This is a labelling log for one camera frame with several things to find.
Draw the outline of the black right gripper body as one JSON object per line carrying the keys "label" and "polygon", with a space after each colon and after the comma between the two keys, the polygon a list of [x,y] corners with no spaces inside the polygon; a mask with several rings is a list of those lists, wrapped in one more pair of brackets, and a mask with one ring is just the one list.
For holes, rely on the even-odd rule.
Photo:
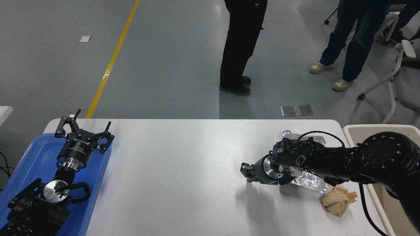
{"label": "black right gripper body", "polygon": [[268,184],[267,174],[264,170],[264,161],[266,157],[262,157],[253,165],[253,177],[254,182],[259,182],[261,184]]}

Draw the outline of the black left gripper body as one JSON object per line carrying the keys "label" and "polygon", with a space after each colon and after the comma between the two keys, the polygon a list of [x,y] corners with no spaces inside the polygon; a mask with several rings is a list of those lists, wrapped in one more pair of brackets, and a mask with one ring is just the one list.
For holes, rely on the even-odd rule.
{"label": "black left gripper body", "polygon": [[94,134],[81,129],[81,136],[72,132],[67,135],[66,139],[67,141],[57,156],[57,161],[64,163],[75,159],[80,162],[80,165],[87,165],[93,150],[98,145],[98,139],[94,138]]}

